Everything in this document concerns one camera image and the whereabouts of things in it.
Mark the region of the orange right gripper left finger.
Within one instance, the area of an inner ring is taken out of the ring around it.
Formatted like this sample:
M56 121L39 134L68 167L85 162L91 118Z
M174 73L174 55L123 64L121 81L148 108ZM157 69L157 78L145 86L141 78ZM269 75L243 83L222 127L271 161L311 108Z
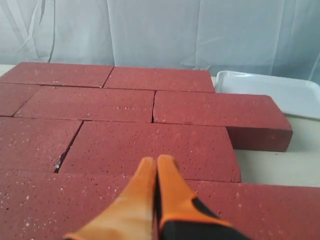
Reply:
M141 159L122 193L101 214L65 240L151 240L157 166L151 157Z

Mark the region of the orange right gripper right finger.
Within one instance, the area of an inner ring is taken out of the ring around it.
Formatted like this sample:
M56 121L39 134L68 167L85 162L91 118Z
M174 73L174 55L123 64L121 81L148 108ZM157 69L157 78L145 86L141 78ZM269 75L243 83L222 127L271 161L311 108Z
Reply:
M183 179L171 155L157 158L160 195L158 232L162 240L226 240L232 225L194 204L197 194Z

